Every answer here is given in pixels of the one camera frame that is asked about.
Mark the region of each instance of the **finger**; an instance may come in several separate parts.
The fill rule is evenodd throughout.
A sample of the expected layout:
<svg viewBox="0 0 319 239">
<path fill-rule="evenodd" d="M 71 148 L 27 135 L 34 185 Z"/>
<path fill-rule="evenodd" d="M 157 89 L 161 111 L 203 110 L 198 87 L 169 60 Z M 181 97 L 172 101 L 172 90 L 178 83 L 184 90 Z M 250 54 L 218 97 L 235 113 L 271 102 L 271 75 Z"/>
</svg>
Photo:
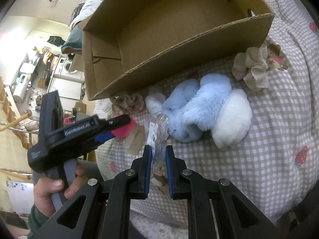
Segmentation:
<svg viewBox="0 0 319 239">
<path fill-rule="evenodd" d="M 77 176 L 83 176 L 85 174 L 85 168 L 82 164 L 78 164 L 75 168 L 75 173 Z"/>
<path fill-rule="evenodd" d="M 63 187 L 63 180 L 53 180 L 49 177 L 42 177 L 34 186 L 33 195 L 37 198 L 48 197 L 52 193 L 59 192 Z"/>
<path fill-rule="evenodd" d="M 51 200 L 51 193 L 62 190 L 64 183 L 62 180 L 53 180 L 48 177 L 40 178 L 33 188 L 34 204 L 37 209 L 47 217 L 55 213 L 55 208 Z"/>
<path fill-rule="evenodd" d="M 73 183 L 65 190 L 64 192 L 64 196 L 67 199 L 72 198 L 75 193 L 77 193 L 77 191 L 85 184 L 87 183 L 88 178 L 86 177 L 86 175 L 84 176 L 78 176 L 75 178 L 75 180 L 73 181 Z"/>
</svg>

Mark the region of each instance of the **blue plush toy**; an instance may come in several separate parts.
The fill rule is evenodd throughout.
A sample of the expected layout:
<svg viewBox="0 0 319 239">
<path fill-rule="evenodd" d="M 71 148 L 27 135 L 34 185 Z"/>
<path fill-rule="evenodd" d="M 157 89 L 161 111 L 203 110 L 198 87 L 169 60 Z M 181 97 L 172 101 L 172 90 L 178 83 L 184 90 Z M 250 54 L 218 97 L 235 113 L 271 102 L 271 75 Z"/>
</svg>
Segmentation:
<svg viewBox="0 0 319 239">
<path fill-rule="evenodd" d="M 199 83 L 195 79 L 180 83 L 163 103 L 162 113 L 169 117 L 169 134 L 181 142 L 200 139 L 202 131 L 196 125 L 184 125 L 181 120 L 184 106 L 195 96 Z"/>
<path fill-rule="evenodd" d="M 186 106 L 181 122 L 196 125 L 202 131 L 212 129 L 232 87 L 227 76 L 209 73 L 200 80 L 200 88 Z"/>
</svg>

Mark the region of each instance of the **green sleeve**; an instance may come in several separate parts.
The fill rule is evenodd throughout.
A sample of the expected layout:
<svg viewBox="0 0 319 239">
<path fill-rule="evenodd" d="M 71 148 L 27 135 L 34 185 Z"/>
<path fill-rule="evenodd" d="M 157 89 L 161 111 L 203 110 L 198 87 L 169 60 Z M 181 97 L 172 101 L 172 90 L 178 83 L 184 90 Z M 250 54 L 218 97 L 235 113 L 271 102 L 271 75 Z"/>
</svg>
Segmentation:
<svg viewBox="0 0 319 239">
<path fill-rule="evenodd" d="M 43 215 L 35 205 L 31 208 L 31 213 L 28 218 L 30 233 L 28 239 L 48 220 L 49 218 Z"/>
</svg>

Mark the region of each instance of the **washing machine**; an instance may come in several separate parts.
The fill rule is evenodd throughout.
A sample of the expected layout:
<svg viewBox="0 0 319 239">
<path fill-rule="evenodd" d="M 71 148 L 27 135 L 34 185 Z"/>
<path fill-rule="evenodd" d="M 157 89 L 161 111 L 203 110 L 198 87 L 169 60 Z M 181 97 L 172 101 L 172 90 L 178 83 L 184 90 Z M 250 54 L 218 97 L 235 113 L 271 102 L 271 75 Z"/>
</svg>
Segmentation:
<svg viewBox="0 0 319 239">
<path fill-rule="evenodd" d="M 66 58 L 60 58 L 53 77 L 83 84 L 85 81 L 84 73 L 77 70 L 69 72 L 71 64 L 72 61 Z"/>
</svg>

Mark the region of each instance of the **bed sheet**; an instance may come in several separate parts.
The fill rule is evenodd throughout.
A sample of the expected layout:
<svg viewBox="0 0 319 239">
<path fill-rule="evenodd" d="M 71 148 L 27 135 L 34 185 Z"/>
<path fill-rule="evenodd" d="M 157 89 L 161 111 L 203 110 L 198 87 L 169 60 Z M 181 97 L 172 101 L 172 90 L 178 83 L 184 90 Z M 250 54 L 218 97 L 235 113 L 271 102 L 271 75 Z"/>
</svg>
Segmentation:
<svg viewBox="0 0 319 239">
<path fill-rule="evenodd" d="M 266 0 L 275 13 L 266 44 L 280 45 L 287 70 L 269 72 L 270 88 L 252 92 L 231 73 L 234 56 L 214 60 L 159 82 L 169 96 L 193 72 L 227 75 L 232 88 L 242 88 L 253 110 L 252 125 L 236 147 L 219 151 L 209 132 L 199 141 L 180 143 L 169 138 L 176 157 L 188 168 L 211 180 L 231 180 L 272 222 L 297 205 L 318 179 L 319 145 L 319 39 L 312 18 L 299 0 Z M 144 89 L 139 93 L 146 95 Z M 109 99 L 96 102 L 95 114 L 106 118 Z M 146 110 L 133 116 L 143 125 Z M 307 159 L 295 164 L 307 147 Z M 136 157 L 142 156 L 142 148 Z M 103 176 L 112 179 L 128 169 L 135 157 L 124 153 L 120 139 L 96 150 Z M 146 238 L 187 238 L 187 206 L 171 200 L 151 184 L 149 198 L 132 200 L 131 222 Z"/>
</svg>

